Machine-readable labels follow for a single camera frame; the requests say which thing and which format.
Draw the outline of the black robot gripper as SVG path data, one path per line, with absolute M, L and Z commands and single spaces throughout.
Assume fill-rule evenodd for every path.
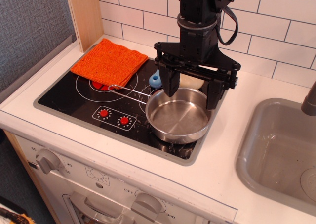
M 178 43 L 157 42 L 155 64 L 164 93 L 171 97 L 179 88 L 180 74 L 208 82 L 207 110 L 217 107 L 224 89 L 237 84 L 241 65 L 224 55 L 218 47 L 222 43 L 218 24 L 181 26 Z

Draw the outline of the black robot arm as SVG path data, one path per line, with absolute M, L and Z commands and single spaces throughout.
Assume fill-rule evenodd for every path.
M 235 22 L 237 18 L 228 8 L 234 0 L 179 0 L 180 28 L 178 43 L 154 45 L 157 51 L 155 65 L 159 69 L 162 88 L 173 96 L 180 86 L 180 75 L 185 74 L 208 83 L 206 109 L 217 107 L 224 92 L 235 88 L 241 65 L 223 54 L 218 44 L 230 45 L 236 38 L 238 27 L 229 40 L 220 35 L 221 16 L 226 13 Z

